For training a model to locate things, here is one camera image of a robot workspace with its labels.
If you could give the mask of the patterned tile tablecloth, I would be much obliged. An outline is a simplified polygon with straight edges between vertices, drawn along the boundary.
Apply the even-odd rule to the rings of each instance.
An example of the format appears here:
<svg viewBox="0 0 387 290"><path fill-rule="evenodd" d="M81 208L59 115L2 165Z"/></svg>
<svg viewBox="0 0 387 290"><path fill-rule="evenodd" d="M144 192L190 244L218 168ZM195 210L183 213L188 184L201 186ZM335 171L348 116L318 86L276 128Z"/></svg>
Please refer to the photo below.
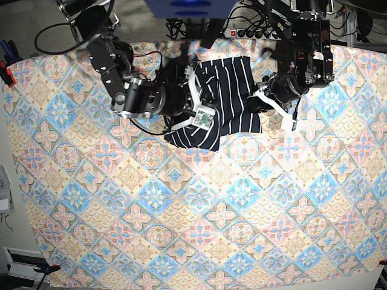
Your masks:
<svg viewBox="0 0 387 290"><path fill-rule="evenodd" d="M1 252L35 251L54 287L259 289L350 277L386 259L386 56L335 46L335 81L259 134L178 149L109 110L74 54L11 66Z"/></svg>

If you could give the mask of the blue black clamp lower left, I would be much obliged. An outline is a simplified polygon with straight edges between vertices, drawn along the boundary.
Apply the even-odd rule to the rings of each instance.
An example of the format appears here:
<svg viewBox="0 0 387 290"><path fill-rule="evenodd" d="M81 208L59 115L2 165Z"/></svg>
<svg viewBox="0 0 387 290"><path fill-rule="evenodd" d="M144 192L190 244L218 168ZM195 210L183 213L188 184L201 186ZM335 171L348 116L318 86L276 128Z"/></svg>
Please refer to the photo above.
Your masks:
<svg viewBox="0 0 387 290"><path fill-rule="evenodd" d="M39 263L36 265L36 267L33 270L34 270L34 272L37 272L37 273L43 273L44 275L50 275L51 273L60 270L60 266L59 265L50 266L48 264Z"/></svg>

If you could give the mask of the white device left edge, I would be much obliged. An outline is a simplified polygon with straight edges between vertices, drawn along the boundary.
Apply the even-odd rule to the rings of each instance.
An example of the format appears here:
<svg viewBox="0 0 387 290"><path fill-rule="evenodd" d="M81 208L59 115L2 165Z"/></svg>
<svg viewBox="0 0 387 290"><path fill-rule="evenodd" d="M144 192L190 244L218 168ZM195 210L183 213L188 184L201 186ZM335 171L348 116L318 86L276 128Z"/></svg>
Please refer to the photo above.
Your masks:
<svg viewBox="0 0 387 290"><path fill-rule="evenodd" d="M10 181L4 169L4 166L1 165L0 169L0 211L1 214L11 213L15 211L13 200L11 196L11 187Z"/></svg>

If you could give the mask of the white box lower left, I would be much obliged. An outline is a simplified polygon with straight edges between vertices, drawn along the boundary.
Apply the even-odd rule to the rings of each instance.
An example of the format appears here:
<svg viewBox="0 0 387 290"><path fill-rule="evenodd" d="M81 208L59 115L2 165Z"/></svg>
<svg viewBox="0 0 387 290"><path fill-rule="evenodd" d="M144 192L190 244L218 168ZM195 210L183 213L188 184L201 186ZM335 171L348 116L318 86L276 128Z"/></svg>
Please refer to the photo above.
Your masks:
<svg viewBox="0 0 387 290"><path fill-rule="evenodd" d="M41 281L42 273L38 273L38 264L47 265L47 261L40 251L21 250L17 248L2 247L6 257L8 275L12 277Z"/></svg>

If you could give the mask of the navy white striped T-shirt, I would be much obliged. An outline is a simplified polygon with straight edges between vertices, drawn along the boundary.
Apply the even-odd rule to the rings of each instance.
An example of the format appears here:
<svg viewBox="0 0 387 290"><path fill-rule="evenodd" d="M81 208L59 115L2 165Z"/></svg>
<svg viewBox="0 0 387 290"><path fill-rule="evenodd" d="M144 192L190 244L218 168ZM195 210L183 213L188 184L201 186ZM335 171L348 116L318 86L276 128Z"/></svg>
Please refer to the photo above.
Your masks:
<svg viewBox="0 0 387 290"><path fill-rule="evenodd" d="M200 62L195 76L199 87L210 98L217 98L215 116L209 130L190 125L166 134L164 140L184 148L218 151L220 138L237 133L260 133L257 114L252 113L247 97L256 89L247 56Z"/></svg>

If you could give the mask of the red black clamp upper left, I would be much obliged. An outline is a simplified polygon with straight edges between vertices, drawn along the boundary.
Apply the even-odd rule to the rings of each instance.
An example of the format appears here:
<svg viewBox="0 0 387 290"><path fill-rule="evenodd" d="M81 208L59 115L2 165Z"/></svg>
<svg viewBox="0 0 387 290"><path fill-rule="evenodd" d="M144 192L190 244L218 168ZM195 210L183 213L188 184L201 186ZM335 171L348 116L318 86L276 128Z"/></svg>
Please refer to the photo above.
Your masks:
<svg viewBox="0 0 387 290"><path fill-rule="evenodd" d="M22 58L19 55L16 44L12 40L9 40L8 42L1 40L1 48L4 51L5 59L5 62L1 61L1 79L9 88L11 88L16 82L10 70L10 66L21 61Z"/></svg>

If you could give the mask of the black center post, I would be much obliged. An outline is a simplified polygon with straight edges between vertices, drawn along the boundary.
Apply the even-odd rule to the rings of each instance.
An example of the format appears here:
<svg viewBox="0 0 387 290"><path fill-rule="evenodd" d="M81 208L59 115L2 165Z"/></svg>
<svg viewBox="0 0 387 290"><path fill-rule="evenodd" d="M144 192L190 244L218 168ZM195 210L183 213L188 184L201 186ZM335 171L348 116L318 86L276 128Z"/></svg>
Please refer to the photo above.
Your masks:
<svg viewBox="0 0 387 290"><path fill-rule="evenodd" d="M205 49L211 49L214 42L223 30L226 19L210 19L204 36L201 39L200 46Z"/></svg>

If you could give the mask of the white power strip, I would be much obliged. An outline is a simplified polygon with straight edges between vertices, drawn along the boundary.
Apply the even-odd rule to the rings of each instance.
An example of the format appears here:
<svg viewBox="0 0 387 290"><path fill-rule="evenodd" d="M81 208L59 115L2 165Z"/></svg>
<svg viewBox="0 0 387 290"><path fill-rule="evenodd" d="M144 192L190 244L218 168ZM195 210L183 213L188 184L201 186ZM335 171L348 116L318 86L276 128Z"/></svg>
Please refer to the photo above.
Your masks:
<svg viewBox="0 0 387 290"><path fill-rule="evenodd" d="M279 40L272 27L226 28L221 34L226 39Z"/></svg>

